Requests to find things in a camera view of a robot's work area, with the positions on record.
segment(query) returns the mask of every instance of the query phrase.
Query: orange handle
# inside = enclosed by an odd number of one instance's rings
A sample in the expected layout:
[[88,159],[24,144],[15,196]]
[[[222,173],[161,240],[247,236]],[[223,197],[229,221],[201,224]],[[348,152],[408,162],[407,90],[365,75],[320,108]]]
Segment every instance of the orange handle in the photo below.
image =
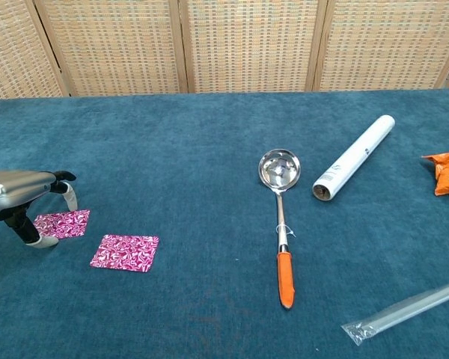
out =
[[279,298],[286,309],[290,309],[294,302],[293,267],[291,253],[278,253],[278,282]]

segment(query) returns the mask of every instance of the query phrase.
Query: square coaster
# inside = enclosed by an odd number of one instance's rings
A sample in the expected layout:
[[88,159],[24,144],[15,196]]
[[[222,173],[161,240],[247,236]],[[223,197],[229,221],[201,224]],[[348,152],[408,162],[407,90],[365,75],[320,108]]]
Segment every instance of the square coaster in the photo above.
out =
[[89,215],[89,209],[38,215],[34,226],[42,236],[54,236],[58,239],[79,237],[85,234]]
[[124,271],[149,271],[158,241],[156,236],[107,234],[103,237],[90,266]]

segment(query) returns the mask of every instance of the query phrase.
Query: stainless steel ladle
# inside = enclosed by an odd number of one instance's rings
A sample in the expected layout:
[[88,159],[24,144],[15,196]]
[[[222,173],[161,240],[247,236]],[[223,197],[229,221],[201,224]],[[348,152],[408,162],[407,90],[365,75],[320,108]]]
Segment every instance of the stainless steel ladle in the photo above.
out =
[[276,194],[278,203],[278,282],[281,303],[287,309],[293,306],[294,286],[291,253],[287,243],[287,226],[284,222],[282,193],[298,182],[301,165],[290,151],[271,150],[260,160],[258,166],[261,181]]

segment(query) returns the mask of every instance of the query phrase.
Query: white cardboard tube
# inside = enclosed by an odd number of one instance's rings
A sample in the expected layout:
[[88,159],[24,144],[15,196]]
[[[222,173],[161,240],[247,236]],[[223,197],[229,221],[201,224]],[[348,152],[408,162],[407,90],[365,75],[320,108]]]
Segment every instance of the white cardboard tube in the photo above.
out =
[[313,184],[313,194],[331,200],[394,127],[394,118],[382,115]]

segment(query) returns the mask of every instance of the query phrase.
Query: white string tag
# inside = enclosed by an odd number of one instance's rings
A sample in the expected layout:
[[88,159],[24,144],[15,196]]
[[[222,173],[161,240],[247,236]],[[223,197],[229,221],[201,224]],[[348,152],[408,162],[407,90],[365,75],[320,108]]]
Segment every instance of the white string tag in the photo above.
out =
[[281,226],[284,226],[287,231],[289,230],[289,232],[286,232],[286,235],[290,234],[291,236],[296,238],[296,235],[294,234],[293,230],[287,224],[278,224],[276,226],[276,233],[279,233],[279,227],[281,227]]

